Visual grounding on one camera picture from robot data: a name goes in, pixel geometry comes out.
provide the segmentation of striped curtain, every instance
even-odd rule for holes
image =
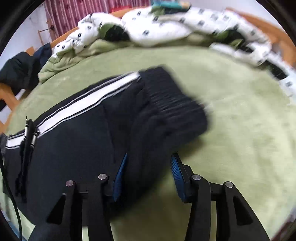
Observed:
[[[56,34],[61,36],[76,27],[78,21],[90,13],[149,5],[150,0],[45,0],[45,11]]]

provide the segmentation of teal fabric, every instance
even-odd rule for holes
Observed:
[[[71,94],[111,75],[165,65],[187,95],[204,102],[209,130],[178,150],[210,182],[232,181],[275,235],[296,204],[296,109],[267,71],[202,47],[126,47],[81,60],[37,86],[18,106],[8,133]],[[17,224],[11,202],[0,194]],[[215,239],[213,203],[211,240]],[[149,194],[112,221],[115,240],[184,240],[190,204],[178,198],[168,167]],[[33,229],[22,216],[24,235]],[[86,229],[83,236],[87,240]]]

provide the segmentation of black drawstring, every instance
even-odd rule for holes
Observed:
[[[16,196],[20,193],[22,201],[24,203],[27,202],[26,198],[26,182],[27,182],[27,175],[28,175],[28,168],[32,159],[35,142],[38,136],[38,129],[30,119],[27,121],[27,133],[25,130],[25,137],[20,144],[20,157],[21,157],[21,170],[18,174],[17,179],[15,180],[16,185]]]

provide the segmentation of silver bolt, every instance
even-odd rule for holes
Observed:
[[[200,175],[197,175],[197,174],[194,174],[194,175],[192,175],[192,178],[193,178],[193,180],[198,181],[198,180],[201,179],[201,176]]]
[[[228,188],[233,188],[233,183],[232,182],[225,182],[225,186]]]
[[[66,186],[70,187],[74,184],[74,182],[72,180],[66,181]]]
[[[105,180],[106,178],[107,178],[107,175],[106,174],[100,174],[99,176],[98,176],[98,178],[100,179],[100,180]]]

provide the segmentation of green fabric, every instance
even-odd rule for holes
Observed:
[[[128,47],[83,59],[37,86],[18,106],[8,132],[23,129],[26,115],[36,119],[98,80],[157,65],[166,65],[186,94],[208,104],[209,130],[178,151],[183,163],[210,182],[232,181],[272,237],[296,204],[296,109],[268,72],[231,57],[184,46]],[[3,194],[0,202],[7,207]],[[11,202],[9,209],[17,223]],[[148,195],[112,221],[114,238],[184,240],[189,213],[190,204],[178,198],[168,167]],[[28,238],[33,225],[23,216],[22,223]]]
[[[55,74],[78,64],[81,60],[89,56],[98,55],[130,45],[131,42],[127,41],[107,42],[105,40],[98,39],[78,54],[75,54],[74,50],[59,53],[57,57],[50,57],[46,64],[42,67],[41,71],[38,73],[39,81],[40,83],[44,83]]]

